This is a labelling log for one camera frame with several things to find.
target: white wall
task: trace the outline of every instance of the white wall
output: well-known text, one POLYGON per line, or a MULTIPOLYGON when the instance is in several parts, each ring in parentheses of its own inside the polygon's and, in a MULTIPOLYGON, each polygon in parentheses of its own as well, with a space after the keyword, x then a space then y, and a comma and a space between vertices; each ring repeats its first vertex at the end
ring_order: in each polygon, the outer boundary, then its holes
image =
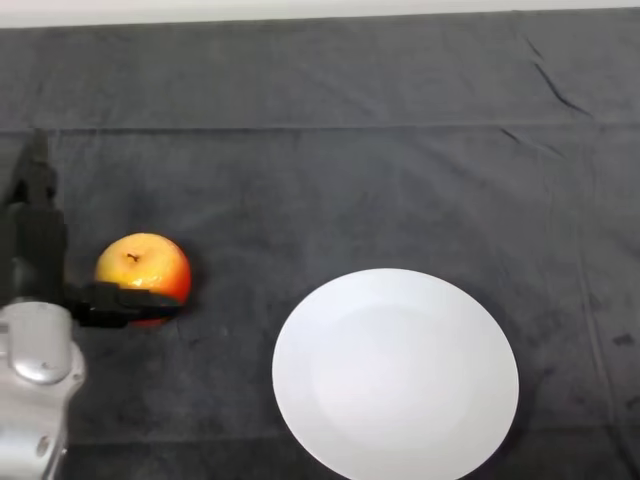
POLYGON ((639 6, 640 0, 0 0, 0 27, 639 6))

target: dark gray fabric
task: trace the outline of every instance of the dark gray fabric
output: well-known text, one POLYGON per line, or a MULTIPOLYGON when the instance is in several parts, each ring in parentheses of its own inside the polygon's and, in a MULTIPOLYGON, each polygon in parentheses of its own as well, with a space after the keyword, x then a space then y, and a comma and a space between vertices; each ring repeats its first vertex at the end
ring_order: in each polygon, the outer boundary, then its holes
POLYGON ((3 31, 0 64, 0 151, 51 131, 70 277, 136 231, 195 268, 179 320, 76 332, 65 478, 337 478, 271 354, 375 267, 460 286, 513 346, 515 427, 471 478, 640 478, 638 11, 3 31))

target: gray cloth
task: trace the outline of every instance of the gray cloth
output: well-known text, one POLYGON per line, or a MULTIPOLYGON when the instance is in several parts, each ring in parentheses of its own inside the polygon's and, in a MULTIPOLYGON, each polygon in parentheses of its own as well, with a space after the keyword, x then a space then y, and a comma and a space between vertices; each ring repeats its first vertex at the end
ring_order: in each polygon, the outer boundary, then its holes
POLYGON ((64 478, 339 478, 271 355, 375 267, 460 286, 511 342, 515 426, 470 478, 640 478, 639 11, 2 31, 0 65, 0 148, 52 134, 70 277, 137 231, 194 266, 179 320, 76 332, 64 478))

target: apple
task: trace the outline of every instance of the apple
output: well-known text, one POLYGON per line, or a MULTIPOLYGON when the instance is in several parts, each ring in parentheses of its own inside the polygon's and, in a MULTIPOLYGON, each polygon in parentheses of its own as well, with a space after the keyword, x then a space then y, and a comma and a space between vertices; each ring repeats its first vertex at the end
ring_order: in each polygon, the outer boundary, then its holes
MULTIPOLYGON (((191 290, 191 268, 186 255, 171 240, 153 233, 136 233, 111 244, 98 259, 95 278, 161 293, 184 304, 191 290)), ((166 319, 144 320, 157 325, 166 319)))

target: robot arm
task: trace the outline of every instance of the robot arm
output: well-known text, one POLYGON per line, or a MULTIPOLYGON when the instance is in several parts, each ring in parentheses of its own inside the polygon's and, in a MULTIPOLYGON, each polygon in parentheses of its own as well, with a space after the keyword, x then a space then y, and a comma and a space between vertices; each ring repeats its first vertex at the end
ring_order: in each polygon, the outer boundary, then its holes
POLYGON ((142 290, 66 285, 67 229, 37 131, 0 192, 0 479, 49 480, 66 451, 68 405, 86 376, 72 322, 120 328, 180 305, 142 290))

